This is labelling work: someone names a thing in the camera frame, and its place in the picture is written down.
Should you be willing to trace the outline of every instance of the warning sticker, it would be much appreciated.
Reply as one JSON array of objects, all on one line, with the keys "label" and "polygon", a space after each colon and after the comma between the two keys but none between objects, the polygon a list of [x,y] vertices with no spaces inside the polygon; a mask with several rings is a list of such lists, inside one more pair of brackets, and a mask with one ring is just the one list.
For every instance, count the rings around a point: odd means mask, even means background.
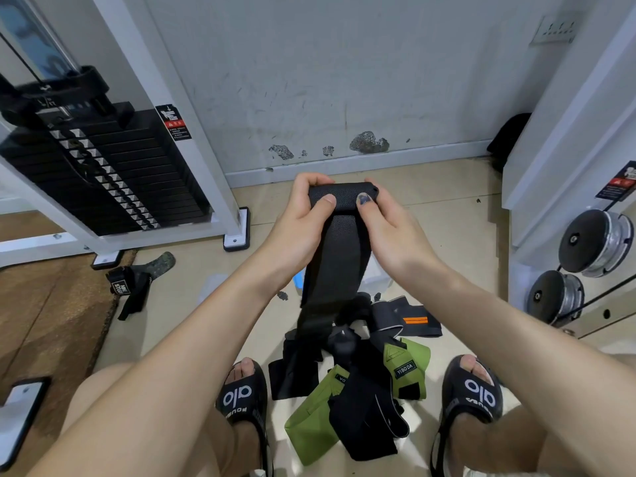
[{"label": "warning sticker", "polygon": [[186,123],[181,118],[179,111],[177,108],[172,105],[157,105],[155,107],[159,116],[163,120],[165,127],[170,132],[170,135],[175,140],[186,140],[187,138],[192,138],[190,132],[187,130]]},{"label": "warning sticker", "polygon": [[636,189],[636,161],[629,161],[596,195],[610,201],[624,201]]}]

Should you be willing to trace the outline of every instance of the brown rubber mat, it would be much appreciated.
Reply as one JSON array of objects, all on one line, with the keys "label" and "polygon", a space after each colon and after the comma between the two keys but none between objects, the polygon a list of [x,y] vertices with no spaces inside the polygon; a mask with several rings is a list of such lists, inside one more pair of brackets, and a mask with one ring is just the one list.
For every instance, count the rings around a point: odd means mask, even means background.
[{"label": "brown rubber mat", "polygon": [[[132,264],[127,251],[122,265]],[[0,270],[0,402],[13,383],[52,377],[16,463],[24,476],[57,438],[71,398],[92,372],[117,307],[94,255],[20,264]]]},{"label": "brown rubber mat", "polygon": [[60,226],[38,211],[0,214],[0,242],[63,232]]}]

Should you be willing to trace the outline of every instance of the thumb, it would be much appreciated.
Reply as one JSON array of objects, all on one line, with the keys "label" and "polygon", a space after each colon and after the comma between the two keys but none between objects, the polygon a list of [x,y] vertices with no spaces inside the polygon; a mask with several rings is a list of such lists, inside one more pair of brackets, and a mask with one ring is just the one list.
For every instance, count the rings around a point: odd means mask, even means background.
[{"label": "thumb", "polygon": [[336,196],[333,194],[325,194],[307,214],[307,219],[318,226],[323,226],[331,213],[336,208]]},{"label": "thumb", "polygon": [[380,231],[385,224],[388,224],[380,212],[378,205],[366,192],[360,192],[360,194],[358,194],[355,204],[370,234]]}]

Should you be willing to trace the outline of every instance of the power outlet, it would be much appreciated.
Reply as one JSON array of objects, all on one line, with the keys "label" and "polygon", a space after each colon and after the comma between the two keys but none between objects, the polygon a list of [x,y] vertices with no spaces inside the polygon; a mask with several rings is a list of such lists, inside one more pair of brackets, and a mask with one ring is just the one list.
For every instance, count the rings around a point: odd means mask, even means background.
[{"label": "power outlet", "polygon": [[544,15],[531,43],[572,43],[583,21],[583,15],[584,13],[581,11]]}]

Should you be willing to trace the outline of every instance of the painted fingernail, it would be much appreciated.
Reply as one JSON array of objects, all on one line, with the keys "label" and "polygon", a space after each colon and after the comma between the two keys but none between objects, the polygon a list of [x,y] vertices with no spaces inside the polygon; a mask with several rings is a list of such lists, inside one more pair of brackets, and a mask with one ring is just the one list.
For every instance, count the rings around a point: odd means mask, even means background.
[{"label": "painted fingernail", "polygon": [[357,200],[358,200],[358,204],[362,206],[362,204],[368,203],[371,200],[371,198],[369,197],[369,194],[367,194],[366,192],[360,192],[358,194]]}]

